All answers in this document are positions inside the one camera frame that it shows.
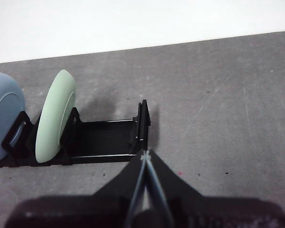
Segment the gray table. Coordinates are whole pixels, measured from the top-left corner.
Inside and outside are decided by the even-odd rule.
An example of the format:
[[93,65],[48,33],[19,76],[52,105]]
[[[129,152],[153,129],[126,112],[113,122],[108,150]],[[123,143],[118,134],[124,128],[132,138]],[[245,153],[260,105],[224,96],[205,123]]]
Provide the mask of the gray table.
[[[204,195],[285,210],[285,32],[0,64],[36,120],[60,69],[84,121],[131,118],[147,99],[149,146]],[[126,163],[0,169],[0,227],[19,202],[93,194]]]

